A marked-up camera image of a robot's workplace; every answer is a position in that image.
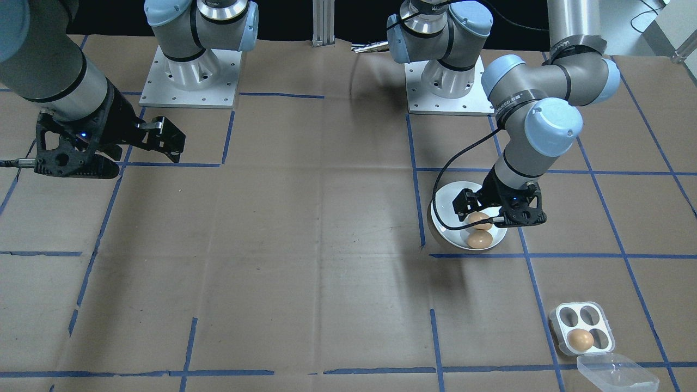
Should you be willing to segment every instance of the brown egg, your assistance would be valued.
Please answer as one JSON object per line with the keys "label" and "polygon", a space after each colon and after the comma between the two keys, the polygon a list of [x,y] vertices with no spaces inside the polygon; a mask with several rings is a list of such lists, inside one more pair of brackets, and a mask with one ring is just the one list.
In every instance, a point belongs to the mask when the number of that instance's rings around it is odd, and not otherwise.
{"label": "brown egg", "polygon": [[488,248],[492,242],[492,235],[484,230],[477,230],[467,237],[467,245],[472,249]]}
{"label": "brown egg", "polygon": [[595,342],[593,335],[585,329],[572,329],[567,335],[569,345],[576,351],[584,352],[590,349]]}
{"label": "brown egg", "polygon": [[[466,224],[469,225],[470,223],[479,222],[484,219],[489,219],[489,216],[483,212],[473,212],[467,215]],[[491,226],[493,226],[491,223],[482,223],[481,225],[474,226],[474,228],[477,230],[488,230],[491,229]]]}

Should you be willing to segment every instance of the metal mounting plate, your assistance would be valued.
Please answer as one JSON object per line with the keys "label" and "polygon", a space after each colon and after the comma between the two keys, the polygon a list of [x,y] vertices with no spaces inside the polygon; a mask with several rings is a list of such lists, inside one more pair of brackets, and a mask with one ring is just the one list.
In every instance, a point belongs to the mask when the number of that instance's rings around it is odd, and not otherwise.
{"label": "metal mounting plate", "polygon": [[217,50],[213,53],[220,62],[218,81],[207,89],[185,91],[178,89],[167,77],[166,58],[158,46],[148,79],[140,96],[144,107],[198,107],[207,109],[231,109],[237,95],[242,52]]}
{"label": "metal mounting plate", "polygon": [[475,65],[475,82],[470,93],[463,98],[441,98],[422,85],[421,73],[428,61],[404,64],[406,73],[406,96],[411,114],[446,114],[450,116],[489,116],[493,114],[493,105],[487,100],[482,88],[484,64],[482,58]]}

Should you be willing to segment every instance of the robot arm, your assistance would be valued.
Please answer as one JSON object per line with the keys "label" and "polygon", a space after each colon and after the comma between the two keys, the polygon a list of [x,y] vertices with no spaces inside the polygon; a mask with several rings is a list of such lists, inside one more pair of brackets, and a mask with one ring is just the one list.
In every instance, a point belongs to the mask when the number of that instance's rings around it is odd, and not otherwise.
{"label": "robot arm", "polygon": [[602,57],[606,43],[599,36],[597,0],[553,0],[548,9],[549,61],[531,68],[507,55],[482,76],[497,124],[511,141],[482,189],[464,190],[453,201],[462,220],[470,212],[501,206],[498,227],[544,223],[537,181],[581,133],[583,118],[574,106],[602,102],[617,91],[620,71]]}
{"label": "robot arm", "polygon": [[144,7],[179,89],[216,83],[221,72],[213,49],[248,52],[256,45],[259,9],[253,1],[146,0]]}
{"label": "robot arm", "polygon": [[[36,159],[0,161],[49,176],[114,178],[119,144],[179,161],[185,136],[164,117],[145,123],[131,104],[65,34],[77,0],[0,2],[0,80],[42,108],[36,124]],[[59,135],[48,150],[46,135]]]}
{"label": "robot arm", "polygon": [[437,96],[460,98],[475,81],[475,64],[493,18],[476,1],[405,0],[388,19],[390,53],[397,63],[426,61],[425,86]]}

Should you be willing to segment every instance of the egg carton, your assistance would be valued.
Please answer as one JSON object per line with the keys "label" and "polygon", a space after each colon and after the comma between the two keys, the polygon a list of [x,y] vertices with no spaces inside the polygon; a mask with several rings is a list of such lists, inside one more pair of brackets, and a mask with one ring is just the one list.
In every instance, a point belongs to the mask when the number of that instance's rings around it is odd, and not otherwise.
{"label": "egg carton", "polygon": [[[549,318],[557,335],[559,349],[569,356],[606,354],[615,349],[615,338],[605,312],[595,302],[562,303],[553,310]],[[584,352],[574,349],[569,343],[569,332],[583,329],[593,336],[593,346]]]}

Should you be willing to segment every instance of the black cable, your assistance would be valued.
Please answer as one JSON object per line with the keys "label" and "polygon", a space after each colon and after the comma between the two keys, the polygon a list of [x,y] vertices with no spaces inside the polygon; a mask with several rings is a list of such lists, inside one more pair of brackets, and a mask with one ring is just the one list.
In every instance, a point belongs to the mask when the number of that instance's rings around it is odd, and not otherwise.
{"label": "black cable", "polygon": [[[462,1],[467,1],[467,0],[446,0],[446,1],[444,1],[443,3],[434,4],[434,6],[435,6],[435,7],[447,6],[447,5],[450,5],[450,4],[453,4],[453,3],[460,3],[460,2],[462,2]],[[508,19],[507,17],[503,16],[503,14],[502,14],[498,9],[496,9],[496,7],[492,6],[491,3],[489,3],[487,0],[476,0],[476,1],[479,2],[479,3],[484,3],[483,5],[484,5],[484,6],[487,6],[487,8],[488,8],[489,10],[492,10],[492,11],[495,12],[498,16],[500,16],[501,19],[505,20],[505,21],[506,21],[507,23],[509,23],[509,24],[512,24],[513,26],[520,27],[520,28],[522,28],[522,29],[532,30],[532,31],[543,31],[543,32],[549,31],[549,29],[541,29],[541,28],[539,28],[539,27],[530,27],[530,26],[526,26],[526,25],[524,25],[524,24],[519,24],[519,23],[513,22],[512,20],[510,20],[510,19]],[[412,14],[412,15],[409,15],[408,17],[405,17],[404,19],[400,19],[398,22],[396,22],[396,23],[392,24],[392,26],[388,27],[388,31],[391,30],[391,29],[393,29],[393,28],[395,28],[398,24],[404,23],[404,22],[406,22],[407,20],[410,20],[410,19],[412,19],[412,18],[414,18],[414,17],[417,17],[418,15],[421,15],[421,14],[422,14],[422,12],[421,12],[421,11],[418,11],[418,12]]]}
{"label": "black cable", "polygon": [[666,6],[663,5],[663,6],[658,7],[658,8],[653,8],[652,6],[649,6],[649,5],[646,3],[646,1],[644,1],[644,0],[639,0],[639,1],[641,1],[642,3],[644,3],[644,5],[647,6],[650,10],[649,10],[649,11],[644,11],[644,12],[638,14],[637,16],[633,17],[633,18],[629,21],[629,25],[630,25],[630,26],[632,27],[632,29],[633,29],[634,31],[636,31],[637,33],[643,34],[643,31],[637,29],[637,28],[634,26],[634,21],[636,20],[636,18],[638,18],[638,17],[640,17],[640,16],[642,16],[642,15],[644,15],[644,14],[648,14],[648,13],[654,13],[654,14],[658,15],[658,12],[659,12],[660,10],[664,9]]}
{"label": "black cable", "polygon": [[470,151],[471,149],[475,148],[476,146],[479,146],[481,143],[484,143],[485,141],[491,139],[494,135],[499,133],[503,128],[497,128],[495,131],[492,133],[489,133],[487,136],[484,136],[482,139],[479,139],[478,141],[472,143],[470,146],[466,147],[464,150],[458,152],[455,154],[450,160],[443,166],[441,169],[441,172],[438,173],[438,177],[436,177],[436,182],[434,183],[434,192],[433,196],[431,197],[431,208],[434,210],[434,215],[436,216],[436,219],[438,222],[446,229],[448,230],[465,230],[468,229],[469,227],[473,227],[476,225],[481,225],[482,223],[493,223],[493,220],[491,218],[489,219],[482,219],[478,222],[470,223],[469,225],[464,225],[460,227],[452,227],[446,225],[443,220],[441,219],[441,216],[438,214],[438,208],[436,207],[436,191],[438,191],[438,183],[441,182],[441,177],[445,173],[445,171],[448,169],[448,167],[457,159],[460,158],[463,154],[465,154],[467,151]]}

